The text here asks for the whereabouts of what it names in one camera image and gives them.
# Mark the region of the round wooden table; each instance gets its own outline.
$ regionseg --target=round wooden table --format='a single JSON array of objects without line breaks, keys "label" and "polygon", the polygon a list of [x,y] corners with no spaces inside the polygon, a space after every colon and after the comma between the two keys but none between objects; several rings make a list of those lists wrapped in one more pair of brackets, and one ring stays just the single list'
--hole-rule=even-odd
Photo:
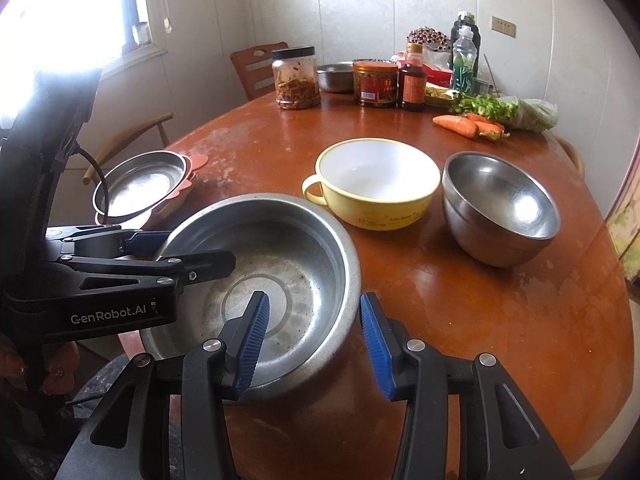
[{"label": "round wooden table", "polygon": [[[440,170],[462,150],[517,164],[546,187],[562,217],[556,239],[525,265],[495,269],[463,252],[445,224],[441,190],[405,229],[345,227],[360,255],[363,290],[378,295],[387,316],[445,354],[495,354],[573,463],[612,423],[632,386],[630,309],[607,229],[552,136],[473,141],[433,126],[433,115],[361,108],[332,94],[309,110],[279,110],[272,94],[252,101],[172,146],[206,153],[209,163],[170,226],[238,194],[300,196],[322,150],[355,137],[400,140]],[[450,399],[447,468],[456,470],[459,416]],[[356,322],[331,364],[299,390],[225,413],[236,465],[248,478],[388,480],[404,402],[387,402],[378,391]]]}]

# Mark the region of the yellow bowl handle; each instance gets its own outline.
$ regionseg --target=yellow bowl handle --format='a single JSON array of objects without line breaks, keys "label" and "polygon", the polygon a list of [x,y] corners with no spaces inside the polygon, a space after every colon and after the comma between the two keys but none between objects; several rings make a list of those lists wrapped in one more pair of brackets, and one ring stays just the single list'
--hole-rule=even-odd
[{"label": "yellow bowl handle", "polygon": [[321,180],[322,178],[318,174],[308,176],[302,183],[302,196],[314,204],[326,205],[326,200],[323,196],[316,196],[308,192],[308,189],[313,186],[313,184],[319,184]]}]

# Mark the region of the sunlight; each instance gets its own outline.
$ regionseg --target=sunlight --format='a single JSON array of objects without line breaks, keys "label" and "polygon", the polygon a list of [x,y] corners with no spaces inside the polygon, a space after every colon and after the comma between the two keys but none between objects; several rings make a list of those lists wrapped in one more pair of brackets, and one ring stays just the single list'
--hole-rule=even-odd
[{"label": "sunlight", "polygon": [[13,119],[40,69],[104,65],[125,43],[120,0],[11,0],[0,14],[0,120]]}]

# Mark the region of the black cable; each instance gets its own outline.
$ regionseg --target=black cable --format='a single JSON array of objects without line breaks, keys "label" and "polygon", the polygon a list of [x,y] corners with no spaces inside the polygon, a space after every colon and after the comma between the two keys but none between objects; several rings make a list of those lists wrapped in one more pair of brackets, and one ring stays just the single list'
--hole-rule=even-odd
[{"label": "black cable", "polygon": [[65,402],[65,406],[75,406],[76,404],[82,404],[83,402],[89,402],[90,400],[101,399],[105,395],[106,395],[106,392],[104,392],[103,394],[96,394],[88,397],[82,397],[81,399],[78,399],[78,400],[68,400],[67,402]]},{"label": "black cable", "polygon": [[94,167],[95,173],[98,174],[100,178],[100,183],[102,184],[102,194],[104,195],[104,219],[102,223],[106,223],[107,217],[109,216],[109,190],[107,189],[107,181],[104,179],[104,173],[100,164],[98,164],[95,159],[91,156],[90,153],[83,150],[79,144],[76,144],[76,153],[78,155],[84,156],[89,164]]}]

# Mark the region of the stainless steel bowl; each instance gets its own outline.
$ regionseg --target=stainless steel bowl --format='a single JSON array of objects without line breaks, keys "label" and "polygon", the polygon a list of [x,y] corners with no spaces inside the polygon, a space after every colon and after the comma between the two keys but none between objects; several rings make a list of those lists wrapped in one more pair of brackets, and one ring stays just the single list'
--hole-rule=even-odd
[{"label": "stainless steel bowl", "polygon": [[476,260],[494,267],[529,261],[560,230],[549,193],[497,156],[451,155],[442,175],[444,213],[453,237]]},{"label": "stainless steel bowl", "polygon": [[236,270],[186,286],[174,323],[140,331],[157,359],[184,354],[240,316],[254,290],[269,295],[270,319],[251,387],[242,402],[269,399],[302,384],[347,337],[360,295],[360,261],[334,216],[284,194],[236,196],[181,224],[158,256],[228,249]]},{"label": "stainless steel bowl", "polygon": [[318,84],[325,92],[335,94],[353,92],[353,63],[343,61],[319,66]]}]

